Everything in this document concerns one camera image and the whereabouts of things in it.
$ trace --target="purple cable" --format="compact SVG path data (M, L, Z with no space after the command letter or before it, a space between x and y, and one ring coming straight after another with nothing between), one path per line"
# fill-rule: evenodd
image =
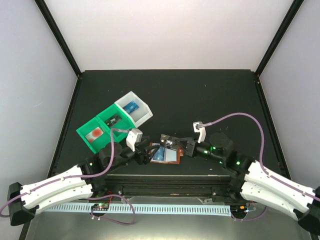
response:
M264 215L266 215L268 211L268 207L265 206L263 212L259 215L259 216L256 216L254 218L250 218L250 219L240 219L240 218L235 218L235 216L231 213L231 217L235 220L235 221L240 221L240 222L250 222L250 221L254 221L254 220L258 220L260 218L262 218Z
M261 124L259 123L259 121L254 116L252 116L250 114L247 114L247 113L244 113L244 112L235 112L235 113L231 113L229 115L223 116L223 117L221 117L218 120L215 120L213 122L209 122L209 123L205 123L205 124L199 124L198 127L199 128L209 127L209 126L217 124L217 123L219 123L219 122L221 122L221 121L223 121L225 119L228 119L230 117L233 117L233 116L245 116L245 117L251 118L256 123L256 125L258 126L258 128L260 130L260 135L261 135L261 146L260 146L260 154L259 154L259 163L260 163L262 171L269 176L269 173L265 169L264 163L263 163L263 154L264 154L264 148L265 148L265 135L264 135L264 131L263 131L262 127L261 127ZM307 192L304 193L304 191L296 188L295 186L291 186L290 184L282 181L281 179L279 179L279 178L277 178L275 176L271 175L270 178L272 178L272 179L276 180L277 182L287 186L288 188L291 188L291 189L297 191L298 193L304 194L304 195L306 195L306 196L308 196L310 198L313 198L314 200L317 200L318 202L320 202L320 198L319 197L313 196L313 195L311 195L311 194L309 194Z
M86 198L87 200L102 200L102 199L105 199L105 198L109 198L109 197L116 197L116 198L121 198L123 199L127 204L130 205L130 208L132 209L132 213L133 213L133 219L131 222L122 222L122 221L117 221L117 220L114 220L112 218L108 218L108 217L98 217L98 216L94 216L94 210L95 208L92 209L91 211L91 216L93 218L97 218L97 219L103 219L103 220L108 220L108 221L111 221L113 223L116 223L116 224L120 224L120 225L124 225L124 226L129 226L129 225L132 225L135 223L136 221L136 211L135 211L135 208L134 206L129 202L129 200L127 200L125 197L121 196L121 195L117 195L117 194L110 194L110 195L106 195L106 196L102 196L102 197L89 197L89 198Z
M99 177L103 174L105 174L106 172L108 172L108 170L111 168L112 166L112 163L114 161L114 155L115 155L115 141L114 141L114 135L113 135L113 132L114 131L117 131L117 132L120 132L120 133L128 133L129 131L128 130L124 130L124 129L118 129L118 128L111 128L110 130L110 142L111 142L111 156L110 156L110 161L109 161L109 165L106 167L105 170L103 170L102 172L100 173L97 173L97 174L89 174L89 175L71 175L71 176L66 176L64 179L71 179L71 178L95 178L95 177ZM57 179L54 179L54 180L51 180L51 181L48 181L46 183L43 183L33 189L30 190L30 193L31 192L34 192L35 190L38 190L44 186L47 186L49 184L52 184L52 183L55 183L55 182L58 182L60 181L61 179L60 178L57 178ZM9 204L11 204L13 201L27 195L28 193L23 193L23 194L20 194L18 196L15 196L14 198L10 199L6 204L4 204L1 208L0 208L0 217L1 218L8 218L10 217L10 215L4 215L2 214L3 210L6 208L6 206L8 206Z

